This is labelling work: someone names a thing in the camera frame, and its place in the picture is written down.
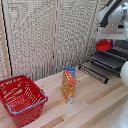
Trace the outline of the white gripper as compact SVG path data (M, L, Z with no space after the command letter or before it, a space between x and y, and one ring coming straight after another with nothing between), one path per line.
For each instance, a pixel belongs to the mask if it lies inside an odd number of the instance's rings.
M97 31L97 37L99 39L111 39L111 48L114 47L113 40L128 41L128 22L109 24L106 27L99 27Z

